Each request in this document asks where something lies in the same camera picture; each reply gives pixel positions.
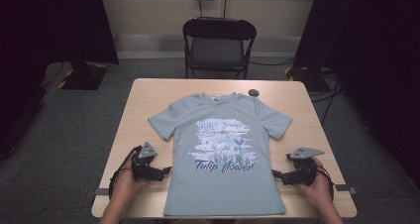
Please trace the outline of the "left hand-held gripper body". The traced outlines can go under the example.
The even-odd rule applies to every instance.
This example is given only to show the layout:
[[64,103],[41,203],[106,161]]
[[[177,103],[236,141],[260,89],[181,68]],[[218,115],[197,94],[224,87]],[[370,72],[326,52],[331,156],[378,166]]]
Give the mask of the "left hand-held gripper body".
[[132,171],[135,180],[147,179],[158,181],[158,176],[164,173],[162,169],[152,168],[151,162],[158,154],[149,142],[135,148],[136,154],[132,158]]

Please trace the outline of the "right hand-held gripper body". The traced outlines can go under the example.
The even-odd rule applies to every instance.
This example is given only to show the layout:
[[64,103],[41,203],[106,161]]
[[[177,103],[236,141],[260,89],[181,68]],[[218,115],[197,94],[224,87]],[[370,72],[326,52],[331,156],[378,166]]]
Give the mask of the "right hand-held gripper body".
[[305,147],[299,147],[293,153],[287,154],[287,159],[295,167],[295,170],[291,171],[290,176],[287,178],[291,179],[293,184],[303,183],[310,185],[314,181],[317,172],[317,166],[313,158],[323,154],[324,151]]

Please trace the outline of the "light blue printed t-shirt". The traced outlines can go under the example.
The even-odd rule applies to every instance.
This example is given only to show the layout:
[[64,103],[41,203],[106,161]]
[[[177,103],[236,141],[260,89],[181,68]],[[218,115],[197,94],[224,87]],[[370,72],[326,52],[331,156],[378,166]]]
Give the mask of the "light blue printed t-shirt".
[[173,140],[168,216],[276,215],[286,211],[271,174],[270,139],[291,118],[241,93],[198,93],[149,118]]

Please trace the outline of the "person's right hand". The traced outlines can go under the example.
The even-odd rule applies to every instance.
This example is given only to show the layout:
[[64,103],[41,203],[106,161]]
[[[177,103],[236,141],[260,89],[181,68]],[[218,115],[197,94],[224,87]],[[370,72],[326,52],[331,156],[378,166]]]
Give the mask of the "person's right hand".
[[335,211],[330,194],[329,181],[324,174],[317,171],[314,181],[310,185],[295,184],[295,187],[308,198],[321,215]]

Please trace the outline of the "person's left hand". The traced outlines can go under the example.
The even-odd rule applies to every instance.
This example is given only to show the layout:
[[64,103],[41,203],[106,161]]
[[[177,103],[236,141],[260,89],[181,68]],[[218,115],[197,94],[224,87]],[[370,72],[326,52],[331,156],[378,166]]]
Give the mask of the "person's left hand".
[[132,159],[135,154],[131,154],[125,161],[122,170],[118,173],[114,183],[112,203],[130,203],[137,197],[142,189],[150,182],[146,179],[135,180],[132,171]]

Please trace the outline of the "grey tape strip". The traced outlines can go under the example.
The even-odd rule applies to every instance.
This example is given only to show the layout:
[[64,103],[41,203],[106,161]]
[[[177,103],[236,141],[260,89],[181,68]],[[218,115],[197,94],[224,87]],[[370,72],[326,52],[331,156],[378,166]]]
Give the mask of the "grey tape strip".
[[92,189],[86,189],[85,193],[84,193],[84,197],[87,196],[97,196],[97,195],[109,195],[109,189],[108,188],[95,188],[94,190]]
[[347,184],[336,184],[335,188],[336,188],[337,191],[346,191],[350,195],[353,195],[353,194],[357,193],[357,189],[355,187],[348,186]]

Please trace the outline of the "black stand base striped tape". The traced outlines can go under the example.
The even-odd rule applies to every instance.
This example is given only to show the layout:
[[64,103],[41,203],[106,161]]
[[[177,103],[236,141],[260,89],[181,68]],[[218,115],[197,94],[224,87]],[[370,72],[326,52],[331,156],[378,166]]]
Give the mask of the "black stand base striped tape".
[[109,66],[101,63],[74,60],[58,89],[97,90]]
[[302,82],[308,92],[331,91],[320,70],[312,70],[308,67],[287,67],[284,71],[289,81]]

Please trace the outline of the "black folding chair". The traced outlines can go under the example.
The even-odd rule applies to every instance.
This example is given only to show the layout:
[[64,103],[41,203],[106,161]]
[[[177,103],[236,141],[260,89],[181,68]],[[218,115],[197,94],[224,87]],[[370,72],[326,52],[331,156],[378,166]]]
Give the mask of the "black folding chair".
[[241,19],[197,17],[182,27],[185,77],[195,70],[226,71],[247,78],[256,27]]

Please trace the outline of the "black curtain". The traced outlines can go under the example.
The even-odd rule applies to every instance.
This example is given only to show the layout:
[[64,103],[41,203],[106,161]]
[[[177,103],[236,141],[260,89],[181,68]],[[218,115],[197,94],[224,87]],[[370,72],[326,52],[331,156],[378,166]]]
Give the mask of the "black curtain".
[[294,65],[338,72],[420,188],[420,0],[313,0]]
[[0,0],[0,159],[35,115],[48,66],[74,60],[119,62],[103,0]]

